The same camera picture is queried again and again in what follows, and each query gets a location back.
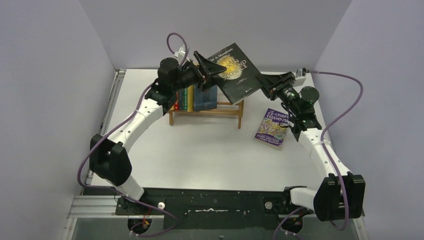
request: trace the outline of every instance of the book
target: book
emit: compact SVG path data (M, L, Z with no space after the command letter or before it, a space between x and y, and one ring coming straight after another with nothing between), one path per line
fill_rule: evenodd
M289 123L288 114L268 108L254 139L274 149L280 149Z
M193 112L193 95L194 95L195 86L191 85L188 87L188 107L187 112Z
M189 96L187 95L187 90L188 90L188 87L184 88L184 90L183 90L184 99L183 99L182 108L183 108L184 111L187 111L188 106L189 106Z
M180 91L177 91L176 92L176 101L175 101L175 104L174 104L174 110L175 111L178 111L178 110L180 110L180 101L179 101L179 98L180 98Z
M184 91L183 89L180 89L178 91L178 110L183 111L184 110Z
M236 43L208 58L227 68L214 79L231 104L237 104L262 87L257 76L261 74Z
M193 110L198 112L216 109L218 104L218 87L215 85L203 92L200 88L193 89Z

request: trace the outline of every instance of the screw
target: screw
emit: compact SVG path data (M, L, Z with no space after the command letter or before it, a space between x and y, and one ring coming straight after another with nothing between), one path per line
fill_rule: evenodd
M271 210L273 208L273 203L270 201L265 202L265 208Z

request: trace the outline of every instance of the wooden stand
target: wooden stand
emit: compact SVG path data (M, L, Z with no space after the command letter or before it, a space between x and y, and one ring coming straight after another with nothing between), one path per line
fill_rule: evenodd
M219 101L217 105L231 105L229 102L222 102ZM209 109L209 110L202 110L202 111L175 111L171 110L169 111L169 125L174 124L174 113L181 113L181 114L203 114L203 115L221 115L221 116L238 116L238 129L242 127L242 117L243 117L243 108L245 105L245 101L242 100L241 102L237 103L236 106L238 106L238 109L223 109L223 108L215 108L215 109Z

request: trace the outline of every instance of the black book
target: black book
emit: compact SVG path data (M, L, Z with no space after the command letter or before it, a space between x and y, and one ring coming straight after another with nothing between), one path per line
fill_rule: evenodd
M231 104L237 104L261 88L261 82L256 77L261 72L237 44L231 44L208 59L227 68L214 79Z

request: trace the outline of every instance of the white table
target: white table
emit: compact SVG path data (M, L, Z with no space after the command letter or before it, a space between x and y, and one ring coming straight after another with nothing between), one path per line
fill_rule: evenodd
M156 77L157 70L126 71L108 130L134 110L140 94ZM310 74L304 86L314 86ZM219 94L218 100L224 99ZM176 113L174 125L170 126L166 115L132 146L132 174L140 185L149 188L282 191L287 186L303 185L318 189L322 179L309 153L291 132L287 133L282 150L254 140L268 108L284 112L280 103L270 101L260 90L247 97L241 129L237 129L237 117ZM315 110L324 128L318 102ZM109 185L96 174L91 184Z

